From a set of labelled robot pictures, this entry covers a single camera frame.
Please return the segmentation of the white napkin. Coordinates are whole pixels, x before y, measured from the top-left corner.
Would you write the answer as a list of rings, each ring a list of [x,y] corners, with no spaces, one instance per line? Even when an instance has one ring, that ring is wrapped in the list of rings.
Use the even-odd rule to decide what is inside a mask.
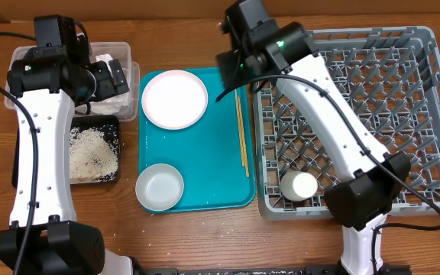
[[[97,89],[90,99],[93,115],[115,115],[121,120],[134,112],[134,68],[127,55],[104,53],[95,56],[92,72]]]

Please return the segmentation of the large white plate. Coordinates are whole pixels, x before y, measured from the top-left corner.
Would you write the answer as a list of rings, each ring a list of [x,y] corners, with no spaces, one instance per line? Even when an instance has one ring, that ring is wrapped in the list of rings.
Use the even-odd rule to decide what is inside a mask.
[[[181,130],[194,125],[209,101],[203,81],[185,70],[168,70],[154,76],[142,92],[147,119],[159,128]]]

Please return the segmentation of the wooden chopstick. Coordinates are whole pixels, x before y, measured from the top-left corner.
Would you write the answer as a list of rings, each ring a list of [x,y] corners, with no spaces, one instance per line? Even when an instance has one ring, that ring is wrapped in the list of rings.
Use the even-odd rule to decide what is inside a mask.
[[[244,162],[244,149],[243,149],[243,138],[242,138],[242,133],[241,133],[241,118],[240,118],[240,105],[238,102],[238,93],[237,93],[237,89],[235,89],[235,105],[236,105],[236,112],[237,112],[237,121],[238,121],[238,135],[239,135],[239,143],[240,143],[240,151],[241,151],[241,163],[242,166],[245,167],[245,162]]]
[[[243,122],[243,115],[242,115],[242,108],[241,108],[241,101],[240,97],[237,95],[237,102],[238,102],[238,111],[239,111],[239,119],[240,119],[240,129],[241,129],[241,138],[242,138],[242,150],[243,150],[243,158],[244,158],[244,168],[246,170],[246,177],[249,178],[249,167],[248,167],[248,156],[247,156],[247,146],[245,142],[245,133],[244,133],[244,122]]]

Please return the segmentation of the grey shallow bowl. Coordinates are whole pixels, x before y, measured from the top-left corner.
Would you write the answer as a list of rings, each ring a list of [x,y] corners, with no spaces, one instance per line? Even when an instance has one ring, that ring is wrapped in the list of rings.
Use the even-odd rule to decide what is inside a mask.
[[[137,178],[135,194],[139,203],[152,212],[173,208],[184,192],[181,173],[173,166],[157,163],[143,170]]]

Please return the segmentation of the white paper cup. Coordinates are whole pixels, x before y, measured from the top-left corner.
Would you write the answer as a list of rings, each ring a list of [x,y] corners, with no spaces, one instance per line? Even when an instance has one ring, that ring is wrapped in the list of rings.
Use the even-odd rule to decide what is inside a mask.
[[[318,189],[316,178],[307,172],[288,172],[280,181],[282,195],[292,202],[301,202],[314,196]]]

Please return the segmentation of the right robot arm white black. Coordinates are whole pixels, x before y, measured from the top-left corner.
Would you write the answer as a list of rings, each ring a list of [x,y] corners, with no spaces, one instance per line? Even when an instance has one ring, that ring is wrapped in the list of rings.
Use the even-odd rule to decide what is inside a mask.
[[[217,62],[225,91],[266,80],[302,113],[327,151],[338,182],[324,193],[328,210],[343,229],[338,274],[407,274],[380,256],[380,230],[411,164],[390,153],[361,123],[333,82],[325,60],[304,27],[279,27],[261,0],[241,0],[220,24],[231,49]]]

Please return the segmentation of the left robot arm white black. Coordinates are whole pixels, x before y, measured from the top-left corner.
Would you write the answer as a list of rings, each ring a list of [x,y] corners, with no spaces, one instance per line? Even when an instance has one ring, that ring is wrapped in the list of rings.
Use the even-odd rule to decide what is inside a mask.
[[[4,91],[18,115],[18,180],[0,260],[16,274],[139,274],[133,257],[107,250],[98,228],[76,220],[70,191],[75,109],[126,93],[121,65],[92,62],[87,33],[72,18],[35,18],[34,40]]]

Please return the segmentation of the clear plastic waste bin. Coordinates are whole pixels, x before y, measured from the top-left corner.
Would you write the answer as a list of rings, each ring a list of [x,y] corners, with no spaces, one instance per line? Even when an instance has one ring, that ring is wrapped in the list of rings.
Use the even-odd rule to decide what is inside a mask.
[[[89,53],[87,43],[47,42],[14,60],[7,84],[18,118],[28,112],[37,122],[70,123],[76,106],[127,95],[129,82],[119,60],[92,63]]]

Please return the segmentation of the black waste tray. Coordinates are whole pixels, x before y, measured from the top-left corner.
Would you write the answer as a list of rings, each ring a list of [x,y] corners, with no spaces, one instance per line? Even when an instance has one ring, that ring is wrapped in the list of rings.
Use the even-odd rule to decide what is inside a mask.
[[[120,121],[114,115],[75,117],[70,130],[70,182],[116,183]]]

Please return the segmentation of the grey dishwasher rack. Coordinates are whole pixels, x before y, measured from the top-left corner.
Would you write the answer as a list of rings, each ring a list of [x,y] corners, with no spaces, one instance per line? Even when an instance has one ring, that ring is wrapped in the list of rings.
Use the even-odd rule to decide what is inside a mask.
[[[392,153],[411,159],[410,190],[393,215],[430,215],[440,207],[440,53],[428,27],[314,30],[328,71],[367,130]],[[320,140],[294,104],[271,85],[253,97],[258,204],[267,220],[329,218],[324,191],[338,182]],[[280,191],[288,172],[311,173],[314,196],[292,202]]]

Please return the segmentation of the pile of rice grains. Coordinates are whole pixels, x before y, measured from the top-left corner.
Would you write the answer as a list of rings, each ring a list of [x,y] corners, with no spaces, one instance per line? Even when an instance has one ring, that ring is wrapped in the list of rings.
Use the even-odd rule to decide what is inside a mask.
[[[104,183],[118,172],[118,141],[104,130],[91,127],[70,131],[70,182],[72,184]]]

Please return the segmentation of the teal serving tray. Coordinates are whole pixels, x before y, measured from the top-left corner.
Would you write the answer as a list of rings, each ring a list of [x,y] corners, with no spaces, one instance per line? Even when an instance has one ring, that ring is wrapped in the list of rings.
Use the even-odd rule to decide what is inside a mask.
[[[195,68],[209,96],[204,115],[182,130],[157,127],[140,110],[138,128],[138,170],[165,163],[183,177],[185,189],[172,212],[244,207],[256,196],[256,176],[252,139],[245,138],[248,166],[241,164],[236,101],[241,103],[244,129],[251,127],[246,89],[231,92],[220,102],[223,91],[217,67]]]

